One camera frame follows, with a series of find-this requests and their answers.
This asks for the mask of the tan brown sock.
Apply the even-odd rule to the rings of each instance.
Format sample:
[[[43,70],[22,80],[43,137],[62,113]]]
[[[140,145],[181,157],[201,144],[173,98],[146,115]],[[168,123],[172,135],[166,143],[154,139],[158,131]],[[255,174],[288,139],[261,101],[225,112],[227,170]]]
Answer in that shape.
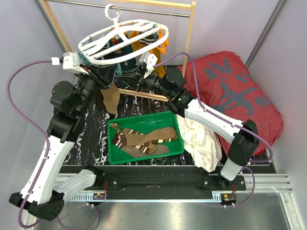
[[[115,115],[118,109],[118,103],[120,99],[120,92],[116,87],[115,83],[112,82],[110,88],[100,90],[103,96],[103,105],[105,109],[110,113]]]

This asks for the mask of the teal clip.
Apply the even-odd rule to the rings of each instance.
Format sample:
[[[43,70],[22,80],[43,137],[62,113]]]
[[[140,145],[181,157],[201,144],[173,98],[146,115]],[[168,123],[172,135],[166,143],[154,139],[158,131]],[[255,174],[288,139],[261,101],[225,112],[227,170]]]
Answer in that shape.
[[[116,75],[118,76],[122,75],[124,70],[125,70],[124,62],[118,63],[116,67]]]

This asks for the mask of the white round clip hanger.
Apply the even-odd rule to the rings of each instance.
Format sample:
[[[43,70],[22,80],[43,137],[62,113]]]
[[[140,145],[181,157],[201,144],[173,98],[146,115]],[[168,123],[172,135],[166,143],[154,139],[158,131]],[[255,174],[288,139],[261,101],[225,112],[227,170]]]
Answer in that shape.
[[[86,57],[86,59],[95,65],[109,65],[124,62],[146,53],[156,47],[165,47],[165,43],[169,37],[169,29],[167,26],[143,19],[129,20],[119,22],[121,13],[111,18],[108,14],[109,8],[113,4],[105,7],[105,17],[113,22],[109,27],[101,29],[84,38],[79,44],[78,49]],[[104,59],[105,55],[131,45],[143,38],[155,33],[162,33],[155,42],[137,50],[130,54],[117,58]]]

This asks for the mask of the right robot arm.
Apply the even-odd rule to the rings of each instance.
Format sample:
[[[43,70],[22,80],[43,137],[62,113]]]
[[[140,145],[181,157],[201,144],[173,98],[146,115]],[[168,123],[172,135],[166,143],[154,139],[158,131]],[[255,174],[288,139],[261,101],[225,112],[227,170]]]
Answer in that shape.
[[[224,190],[235,184],[237,174],[247,166],[259,146],[256,124],[230,118],[202,103],[185,89],[186,80],[177,68],[166,71],[163,78],[146,69],[138,71],[137,89],[146,89],[166,98],[169,111],[183,118],[196,121],[211,129],[228,143],[227,161],[218,177],[218,185]]]

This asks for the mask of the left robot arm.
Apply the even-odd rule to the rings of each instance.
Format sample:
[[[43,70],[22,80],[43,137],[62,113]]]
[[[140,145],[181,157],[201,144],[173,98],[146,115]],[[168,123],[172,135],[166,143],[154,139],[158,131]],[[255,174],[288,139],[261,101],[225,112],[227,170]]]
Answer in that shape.
[[[45,139],[41,156],[24,188],[9,198],[9,202],[19,208],[20,226],[26,227],[22,222],[23,210],[38,219],[51,221],[60,214],[64,204],[82,190],[106,186],[103,170],[90,164],[61,184],[56,185],[55,180],[83,131],[88,107],[98,91],[110,88],[114,74],[114,65],[86,67],[85,73],[79,75],[78,87],[68,81],[53,87],[50,103],[54,114],[47,130],[39,129]]]

